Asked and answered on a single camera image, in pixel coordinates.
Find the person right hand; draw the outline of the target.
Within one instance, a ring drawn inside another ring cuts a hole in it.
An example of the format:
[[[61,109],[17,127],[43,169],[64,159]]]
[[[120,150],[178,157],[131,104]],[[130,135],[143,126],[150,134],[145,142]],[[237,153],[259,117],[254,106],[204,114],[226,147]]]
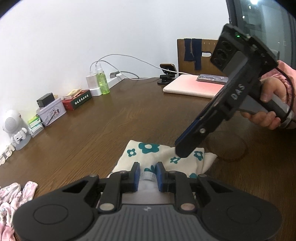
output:
[[[278,61],[278,67],[262,75],[260,81],[262,102],[269,102],[275,94],[281,101],[292,106],[292,111],[295,111],[295,70],[293,68],[283,61]],[[281,125],[280,118],[274,111],[268,113],[260,111],[256,114],[242,112],[241,115],[252,123],[270,130],[275,130]]]

